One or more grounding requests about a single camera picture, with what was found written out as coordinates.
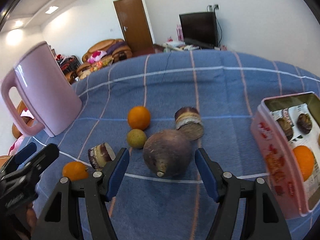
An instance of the pink box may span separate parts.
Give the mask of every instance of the pink box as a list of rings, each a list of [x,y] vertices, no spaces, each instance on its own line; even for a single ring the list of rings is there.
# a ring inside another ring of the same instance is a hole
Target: pink box
[[[265,98],[258,106],[251,132],[267,164],[273,192],[286,219],[304,217],[320,200],[320,188],[308,199],[300,168],[288,140],[270,112],[306,103],[320,124],[320,99],[313,92]]]

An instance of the blue tablecloth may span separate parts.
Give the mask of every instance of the blue tablecloth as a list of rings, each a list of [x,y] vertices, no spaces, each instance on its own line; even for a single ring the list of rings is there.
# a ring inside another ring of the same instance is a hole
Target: blue tablecloth
[[[145,105],[152,115],[147,136],[174,129],[179,108],[197,107],[205,134],[193,144],[194,150],[202,146],[224,171],[236,176],[266,178],[250,132],[257,106],[266,97],[305,91],[319,95],[318,79],[293,65],[215,50],[141,56],[95,72],[73,85],[83,109],[66,131],[54,138],[40,132],[22,144],[35,142],[41,149],[55,143],[61,151],[40,180],[35,210],[40,213],[66,163],[79,159],[89,165],[88,149],[103,142],[115,153],[129,148],[126,117],[137,105]],[[119,192],[107,204],[119,240],[205,239],[218,205],[200,179],[194,161],[181,178],[159,179],[144,164],[142,151],[132,150]],[[80,207],[84,237],[91,239],[83,200]],[[243,212],[241,201],[233,239],[239,239]],[[307,217],[288,220],[292,238],[302,239],[319,214],[317,208]]]

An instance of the wooden door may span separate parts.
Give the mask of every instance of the wooden door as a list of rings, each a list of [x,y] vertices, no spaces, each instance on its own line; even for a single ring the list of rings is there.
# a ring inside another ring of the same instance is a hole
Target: wooden door
[[[132,52],[152,47],[153,42],[142,0],[113,2],[125,41]]]

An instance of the small green lime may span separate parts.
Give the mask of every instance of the small green lime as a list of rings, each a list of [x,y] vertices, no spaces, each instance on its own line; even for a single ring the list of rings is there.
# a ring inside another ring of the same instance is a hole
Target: small green lime
[[[140,129],[133,129],[127,134],[127,142],[132,148],[141,149],[146,141],[147,136]]]

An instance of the pink pitcher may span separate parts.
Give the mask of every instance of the pink pitcher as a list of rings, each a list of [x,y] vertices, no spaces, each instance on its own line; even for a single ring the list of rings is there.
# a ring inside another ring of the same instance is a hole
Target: pink pitcher
[[[38,121],[28,127],[9,98],[16,87],[23,102]],[[42,129],[50,137],[63,132],[78,116],[82,102],[62,73],[47,44],[42,41],[30,49],[9,71],[1,83],[1,96],[13,122],[25,136]]]

